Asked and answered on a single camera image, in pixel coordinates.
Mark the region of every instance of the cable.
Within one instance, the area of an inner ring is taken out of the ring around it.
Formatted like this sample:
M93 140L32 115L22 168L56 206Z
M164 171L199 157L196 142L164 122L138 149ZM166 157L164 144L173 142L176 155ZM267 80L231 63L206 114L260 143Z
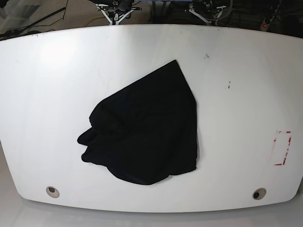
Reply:
M104 18L104 16L92 17L92 18L90 18L90 19L84 21L84 22L81 24L80 27L86 27L87 25L90 24L90 22L92 22L92 21L94 21L94 20L97 20L97 19L99 19L99 18Z
M156 16L156 1L151 1L152 2L152 11L153 11L153 16Z
M282 21L279 18L277 18L277 17L275 17L275 18L276 18L277 21L279 21L280 23L282 23Z
M238 14L239 14L239 23L238 23L238 27L240 28L240 24L241 24L241 11L238 10Z
M48 26L52 26L53 24L57 23L58 21L60 21L60 20L62 20L62 19L63 19L63 18L60 18L59 20L56 20L55 22L51 23L50 25L37 25L37 26L31 26L31 27L28 29L27 33L28 33L29 30L30 30L31 28L33 28L33 27L48 27Z
M222 23L221 21L218 21L218 23L221 24L221 25L223 25L223 26L225 26L224 23Z
M59 13L59 12L61 12L61 11L63 11L63 10L64 10L63 17L62 17L61 19L59 19L59 20L64 19L64 16L65 16L65 13L66 13L66 7L67 7L67 3L68 3L68 1L69 1L69 0L67 0L67 1L66 1L66 4L65 4L65 7L64 7L64 8L61 8L60 10L58 10L58 11L56 11L56 12L54 12L54 13L52 13L52 14L50 14L50 15L46 16L46 17L48 18L49 16L53 16L54 14ZM40 20L38 20L38 21L36 21L36 22L35 22L35 24L38 24L38 23L40 23L42 20L47 19L46 17L45 17L45 18L42 18L42 19L40 19ZM20 27L20 28L16 28L16 29L14 29L14 30L12 30L12 31L16 31L16 30L19 30L19 29L22 29L22 28L25 28L25 27L28 27L28 28L26 28L26 29L30 30L30 28L32 28L32 27L51 26L51 25L53 25L54 23L57 23L59 20L57 20L57 21L53 22L53 23L52 23L52 24L50 24L50 25L39 25L39 26L33 26L34 24L31 24L31 25L27 25L27 26Z
M39 19L39 20L37 20L36 22L34 22L34 23L32 23L32 24L30 24L30 25L28 25L28 26L24 26L24 27L19 28L19 29L14 29L14 30L12 30L12 31L10 31L10 30L9 30L9 31L6 31L6 32L3 33L3 34L0 34L0 38L8 39L8 38L18 37L18 36L21 35L25 30L30 29L31 27L35 26L36 24L40 23L41 21L44 21L44 20L46 20L46 19L52 17L53 15L56 15L57 13L62 12L63 10L66 10L66 7L63 7L63 8L61 8L61 9L59 9L59 10L57 10L57 11L55 11L55 12L53 12L53 13L51 13L51 14L49 14L49 15L47 15L47 16L45 16L45 17Z
M231 20L233 12L230 14L229 18L227 19L226 23L224 24L223 27L226 27L226 25L229 23L229 21Z
M160 17L163 16L163 12L164 12L164 10L165 10L165 7L166 7L166 1L165 1L165 2L163 3L163 5L162 5Z
M108 12L116 12L117 10L118 10L118 7L114 8L114 9L108 9Z
M219 18L208 19L208 18L205 18L204 16L203 16L203 17L204 17L206 20L208 20L208 21L217 21L217 20L221 20L221 19L223 19L223 18L226 18L226 17L230 14L230 12L232 11L232 5L233 5L233 0L230 0L230 4L229 4L229 7L228 7L227 12L226 12L223 16L221 16L221 17L219 17Z
M68 0L66 1L66 5L65 5L65 11L64 11L64 14L63 14L63 17L62 17L62 19L63 19L63 20L64 20L64 16L65 16L66 9L67 9L67 3L68 3Z
M135 5L139 4L140 2L141 2L141 1L138 1L137 3L133 4L132 6L135 6Z

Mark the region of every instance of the yellow cable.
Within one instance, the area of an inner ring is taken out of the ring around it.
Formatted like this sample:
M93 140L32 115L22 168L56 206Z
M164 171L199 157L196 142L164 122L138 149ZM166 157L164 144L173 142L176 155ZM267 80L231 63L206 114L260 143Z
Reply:
M92 17L92 18L90 18L90 19L84 21L80 27L86 27L87 25L90 24L90 22L92 22L92 21L94 21L94 20L97 20L97 19L99 19L99 18L103 18L103 17L104 17L104 16Z

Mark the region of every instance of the white table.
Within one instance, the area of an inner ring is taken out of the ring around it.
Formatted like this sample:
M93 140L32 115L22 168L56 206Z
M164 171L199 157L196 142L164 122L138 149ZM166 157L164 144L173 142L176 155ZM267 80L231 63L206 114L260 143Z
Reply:
M0 59L0 140L25 199L193 212L279 203L297 192L302 39L220 27L107 26L2 41ZM96 104L174 59L198 103L197 170L144 186L83 163L86 147L77 138ZM60 197L48 196L47 186ZM258 188L267 190L259 201L252 198Z
M0 146L1 227L298 227L302 212L301 193L269 206L183 214L86 210L28 201L18 195Z

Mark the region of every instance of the black cloth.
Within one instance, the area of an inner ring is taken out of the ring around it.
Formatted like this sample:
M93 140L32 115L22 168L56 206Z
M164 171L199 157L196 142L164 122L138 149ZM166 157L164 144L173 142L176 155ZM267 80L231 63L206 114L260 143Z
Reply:
M9 0L0 0L0 8L4 8Z
M196 101L176 60L102 100L78 143L84 162L150 185L196 169Z

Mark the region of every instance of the black cable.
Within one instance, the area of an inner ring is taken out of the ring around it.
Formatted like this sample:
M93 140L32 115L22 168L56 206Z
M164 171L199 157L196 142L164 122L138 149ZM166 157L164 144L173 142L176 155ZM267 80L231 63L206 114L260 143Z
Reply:
M65 13L66 13L66 9L67 9L67 3L68 3L68 1L69 1L69 0L67 0L67 1L66 1L66 4L65 4L65 11L64 11L64 14L63 14L62 20L64 20L64 16L65 16Z
M156 1L152 1L152 11L153 11L153 16L156 16Z
M227 19L226 23L223 25L223 27L226 27L226 25L229 23L229 21L231 20L232 14L233 14L233 11L231 12L230 16L228 17L228 19Z
M240 24L241 24L241 11L238 10L238 14L239 14L239 23L238 23L238 27L240 28Z
M66 4L65 4L64 9L63 9L63 8L61 8L61 9L57 10L56 12L54 12L54 13L52 13L52 14L50 14L50 15L46 16L45 18L42 18L42 19L38 20L38 21L39 21L38 23L40 23L42 20L47 19L49 16L51 17L52 15L54 15L54 14L56 14L56 13L59 13L59 12L61 12L61 11L63 11L63 10L65 10L65 11L64 11L64 14L63 14L63 17L62 17L61 19L59 19L59 20L64 19L64 16L65 16L65 13L66 13L66 7L67 7L67 4L68 4L68 1L69 1L69 0L67 0L67 1L66 1ZM25 27L28 27L28 28L26 28L26 29L29 29L29 30L30 30L30 28L31 28L31 27L39 27L39 26L31 26L31 25L27 25L27 26L19 27L19 28L13 29L13 30L11 30L11 31L17 31L17 30L20 30L20 29L25 28Z
M19 28L19 29L14 29L12 31L6 31L5 33L3 34L0 34L0 38L5 38L5 39L8 39L8 38L12 38L12 37L18 37L19 35L21 35L25 30L27 29L30 29L31 27L35 26L36 24L40 23L41 21L45 20L45 19L48 19L50 17L52 17L53 15L57 14L57 13L60 13L61 11L63 10L66 10L66 7L63 7L39 20L37 20L36 22L28 25L28 26L24 26L22 28Z
M135 5L137 5L137 4L139 4L141 1L138 1L136 4L133 4L132 6L135 6Z
M277 21L279 21L280 23L282 23L282 21L279 18L277 18L277 17L275 17L275 18L277 19Z
M163 16L163 12L164 12L164 10L165 10L165 7L166 7L166 1L165 1L165 2L163 3L163 5L162 5L160 17Z
M30 30L31 28L33 28L33 27L48 27L48 26L51 26L51 25L57 23L58 21L60 21L60 20L62 20L62 19L63 19L63 18L60 18L59 20L56 20L55 22L51 23L50 25L36 25L36 26L31 26L31 27L28 29L27 33L28 33L29 30Z

